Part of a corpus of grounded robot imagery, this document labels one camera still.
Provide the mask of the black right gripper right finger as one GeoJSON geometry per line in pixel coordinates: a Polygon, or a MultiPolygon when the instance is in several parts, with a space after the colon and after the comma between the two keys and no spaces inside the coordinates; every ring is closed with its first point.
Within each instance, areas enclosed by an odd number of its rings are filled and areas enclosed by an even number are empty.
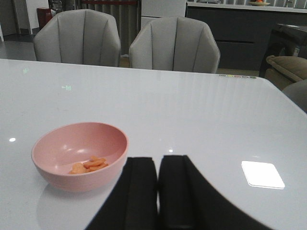
{"type": "Polygon", "coordinates": [[[187,155],[162,158],[158,191],[162,230],[266,230],[221,195],[187,155]]]}

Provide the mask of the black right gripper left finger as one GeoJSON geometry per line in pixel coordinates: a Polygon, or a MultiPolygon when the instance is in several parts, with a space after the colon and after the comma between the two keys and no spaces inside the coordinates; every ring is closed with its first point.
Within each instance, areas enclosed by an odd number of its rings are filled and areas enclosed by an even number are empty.
{"type": "Polygon", "coordinates": [[[88,230],[155,230],[157,175],[149,157],[129,157],[88,230]]]}

